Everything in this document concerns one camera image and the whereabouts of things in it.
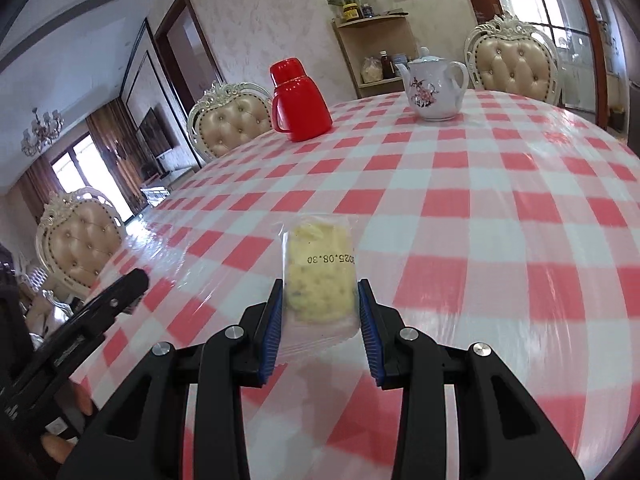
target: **hand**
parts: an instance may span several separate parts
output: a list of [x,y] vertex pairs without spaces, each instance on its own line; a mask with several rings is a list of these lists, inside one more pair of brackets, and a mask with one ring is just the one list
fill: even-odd
[[[80,384],[72,382],[71,386],[74,390],[78,409],[86,416],[91,415],[94,412],[94,404],[89,393]],[[45,433],[41,436],[40,441],[47,454],[59,464],[64,463],[66,457],[69,456],[74,448],[74,444],[50,433]]]

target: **tufted chair backrest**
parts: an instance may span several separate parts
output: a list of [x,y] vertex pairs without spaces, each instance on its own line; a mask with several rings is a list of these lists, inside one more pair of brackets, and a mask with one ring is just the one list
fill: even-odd
[[122,220],[107,197],[84,187],[53,197],[46,206],[36,252],[50,277],[84,299],[125,236]]
[[558,104],[558,52],[551,39],[532,25],[495,16],[472,31],[465,56],[476,89]]
[[193,147],[207,162],[271,130],[271,97],[253,83],[213,85],[189,113]]

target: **red thermos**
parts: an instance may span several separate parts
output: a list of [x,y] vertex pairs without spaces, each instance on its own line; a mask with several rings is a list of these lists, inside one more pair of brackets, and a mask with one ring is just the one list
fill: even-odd
[[[271,66],[271,79],[276,89],[273,98],[273,127],[289,134],[293,142],[313,139],[327,133],[334,124],[329,109],[316,83],[306,75],[300,60],[290,57]],[[283,130],[282,118],[289,127]]]

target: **shelf board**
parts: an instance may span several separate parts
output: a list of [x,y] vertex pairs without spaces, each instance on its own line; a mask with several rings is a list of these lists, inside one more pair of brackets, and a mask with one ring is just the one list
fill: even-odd
[[376,22],[380,22],[380,21],[386,21],[386,20],[399,20],[402,19],[404,20],[406,18],[406,16],[402,15],[402,14],[387,14],[386,16],[374,16],[373,18],[361,18],[359,20],[353,20],[352,22],[344,22],[341,23],[340,25],[335,25],[337,28],[343,28],[343,27],[365,27],[367,25],[370,25],[371,23],[376,23]]
[[402,78],[393,77],[391,79],[383,79],[382,81],[376,81],[375,83],[359,83],[358,88],[369,88],[370,86],[384,85],[387,83],[394,83],[396,81],[402,81]]

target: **dining table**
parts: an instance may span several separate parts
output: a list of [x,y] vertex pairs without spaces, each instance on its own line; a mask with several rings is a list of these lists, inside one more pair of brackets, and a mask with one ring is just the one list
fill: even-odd
[[[469,90],[443,122],[417,117],[404,92],[330,111],[327,134],[267,132],[145,212],[94,294],[135,267],[148,291],[74,380],[101,406],[156,342],[200,344],[237,323],[282,277],[282,226],[336,215],[377,302],[437,343],[489,344],[595,478],[640,415],[640,160],[514,94]],[[242,390],[252,478],[388,480],[401,399],[376,388],[359,334],[278,364],[265,387]],[[192,396],[185,478],[193,412]]]

